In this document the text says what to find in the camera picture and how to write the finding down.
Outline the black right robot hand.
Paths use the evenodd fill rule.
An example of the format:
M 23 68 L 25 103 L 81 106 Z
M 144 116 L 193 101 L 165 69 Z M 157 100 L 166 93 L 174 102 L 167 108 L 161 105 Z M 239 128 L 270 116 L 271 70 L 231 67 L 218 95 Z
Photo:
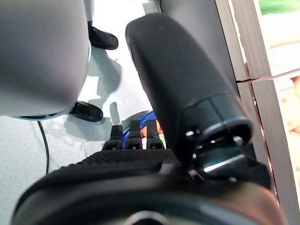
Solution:
M 286 225 L 266 165 L 241 147 L 253 124 L 236 91 L 177 22 L 149 14 L 126 41 L 156 115 L 147 148 L 100 152 L 62 167 L 20 198 L 14 225 Z

